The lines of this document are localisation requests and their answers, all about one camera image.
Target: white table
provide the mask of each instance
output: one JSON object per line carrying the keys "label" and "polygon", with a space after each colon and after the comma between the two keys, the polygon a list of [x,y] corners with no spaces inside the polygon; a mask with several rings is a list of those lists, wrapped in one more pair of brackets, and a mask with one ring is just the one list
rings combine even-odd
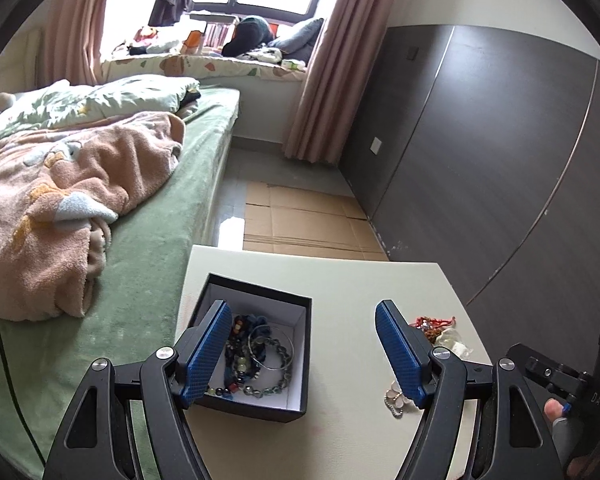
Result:
{"label": "white table", "polygon": [[[471,359],[489,364],[467,314],[437,264],[328,260],[196,246],[184,283],[178,335],[208,273],[313,298],[308,409],[288,424],[216,412],[187,413],[214,480],[394,480],[420,412],[392,417],[384,393],[394,379],[374,325],[381,300],[409,322],[456,316]],[[475,402],[465,403],[449,479],[464,472]]]}

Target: gray floor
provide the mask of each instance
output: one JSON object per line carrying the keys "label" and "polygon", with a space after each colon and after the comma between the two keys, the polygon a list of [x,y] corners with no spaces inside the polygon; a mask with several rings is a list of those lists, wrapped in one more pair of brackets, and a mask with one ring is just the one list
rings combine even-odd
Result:
{"label": "gray floor", "polygon": [[255,152],[232,146],[218,194],[213,238],[216,247],[242,249],[247,182],[353,196],[344,177],[333,166],[289,160],[282,152]]}

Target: hand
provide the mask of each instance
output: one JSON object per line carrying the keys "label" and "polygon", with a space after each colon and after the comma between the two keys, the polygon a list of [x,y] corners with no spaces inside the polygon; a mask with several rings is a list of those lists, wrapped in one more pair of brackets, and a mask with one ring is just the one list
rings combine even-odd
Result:
{"label": "hand", "polygon": [[[557,420],[562,416],[562,405],[555,399],[549,399],[544,405],[544,414],[552,424],[554,420]],[[576,478],[576,476],[582,471],[589,457],[579,456],[571,460],[571,463],[567,467],[567,478]],[[587,474],[595,468],[597,461],[594,461],[587,469]]]}

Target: dark wall panel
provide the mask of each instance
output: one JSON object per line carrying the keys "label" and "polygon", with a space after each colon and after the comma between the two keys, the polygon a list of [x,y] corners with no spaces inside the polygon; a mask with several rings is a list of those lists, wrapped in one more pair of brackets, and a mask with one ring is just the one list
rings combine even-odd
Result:
{"label": "dark wall panel", "polygon": [[600,66],[582,138],[547,215],[467,311],[492,358],[523,342],[592,371],[600,329]]}
{"label": "dark wall panel", "polygon": [[535,36],[456,27],[372,219],[390,258],[439,263],[467,302],[552,192],[582,126],[595,65]]}
{"label": "dark wall panel", "polygon": [[[451,30],[445,25],[387,30],[340,161],[368,215],[378,207],[411,138]],[[378,155],[370,150],[374,137],[382,140]]]}

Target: pink blanket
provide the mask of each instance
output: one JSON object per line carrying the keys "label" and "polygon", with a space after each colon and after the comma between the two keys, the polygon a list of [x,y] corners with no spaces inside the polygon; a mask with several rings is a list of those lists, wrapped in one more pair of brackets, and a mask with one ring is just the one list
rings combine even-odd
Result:
{"label": "pink blanket", "polygon": [[0,140],[0,317],[83,316],[109,225],[167,181],[183,138],[176,116],[141,112]]}

